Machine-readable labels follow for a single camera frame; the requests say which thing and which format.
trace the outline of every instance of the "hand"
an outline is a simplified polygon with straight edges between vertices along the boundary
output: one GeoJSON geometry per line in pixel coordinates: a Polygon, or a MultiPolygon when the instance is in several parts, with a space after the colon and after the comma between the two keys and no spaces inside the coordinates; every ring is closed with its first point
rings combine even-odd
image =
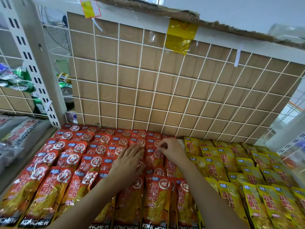
{"type": "Polygon", "coordinates": [[[185,151],[174,138],[164,138],[159,144],[157,151],[164,154],[168,160],[173,162],[179,168],[182,168],[183,165],[189,163],[185,151]]]}
{"type": "Polygon", "coordinates": [[[130,186],[143,172],[146,165],[140,165],[139,161],[144,154],[144,149],[140,150],[139,145],[125,147],[119,157],[114,161],[106,179],[112,180],[117,191],[130,186]]]}

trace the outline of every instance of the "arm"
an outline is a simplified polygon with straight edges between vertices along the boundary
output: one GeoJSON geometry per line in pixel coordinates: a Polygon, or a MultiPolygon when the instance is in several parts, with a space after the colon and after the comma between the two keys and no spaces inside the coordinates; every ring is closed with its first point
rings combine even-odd
{"type": "Polygon", "coordinates": [[[158,151],[182,171],[207,228],[248,228],[187,158],[177,140],[165,138],[159,146],[158,151]]]}
{"type": "Polygon", "coordinates": [[[87,229],[113,196],[130,186],[143,172],[145,165],[138,166],[144,149],[127,147],[121,151],[107,177],[103,178],[75,206],[56,219],[48,229],[87,229]]]}

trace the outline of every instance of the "yellow tape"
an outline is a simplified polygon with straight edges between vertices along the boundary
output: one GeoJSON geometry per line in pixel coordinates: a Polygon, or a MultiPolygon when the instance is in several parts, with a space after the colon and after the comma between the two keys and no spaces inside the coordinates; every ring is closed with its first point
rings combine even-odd
{"type": "Polygon", "coordinates": [[[95,17],[94,10],[93,10],[90,0],[81,1],[81,6],[83,7],[85,18],[94,18],[95,17]]]}
{"type": "Polygon", "coordinates": [[[178,53],[186,54],[191,41],[195,38],[198,26],[170,19],[167,29],[165,46],[178,53]]]}

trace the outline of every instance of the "left hand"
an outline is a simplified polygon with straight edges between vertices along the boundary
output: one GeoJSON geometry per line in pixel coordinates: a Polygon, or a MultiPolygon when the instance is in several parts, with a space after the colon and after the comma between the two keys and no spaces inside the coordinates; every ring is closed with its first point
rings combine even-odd
{"type": "Polygon", "coordinates": [[[130,186],[143,172],[146,165],[139,165],[139,161],[144,154],[144,149],[140,149],[139,145],[125,147],[119,157],[114,161],[112,168],[106,177],[114,181],[117,191],[130,186]]]}

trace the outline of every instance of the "white wall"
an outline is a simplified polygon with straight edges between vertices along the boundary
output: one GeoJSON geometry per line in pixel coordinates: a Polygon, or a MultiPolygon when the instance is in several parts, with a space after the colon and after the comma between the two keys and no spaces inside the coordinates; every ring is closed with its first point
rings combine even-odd
{"type": "Polygon", "coordinates": [[[261,33],[274,23],[305,26],[305,0],[164,0],[164,6],[196,11],[202,20],[261,33]]]}

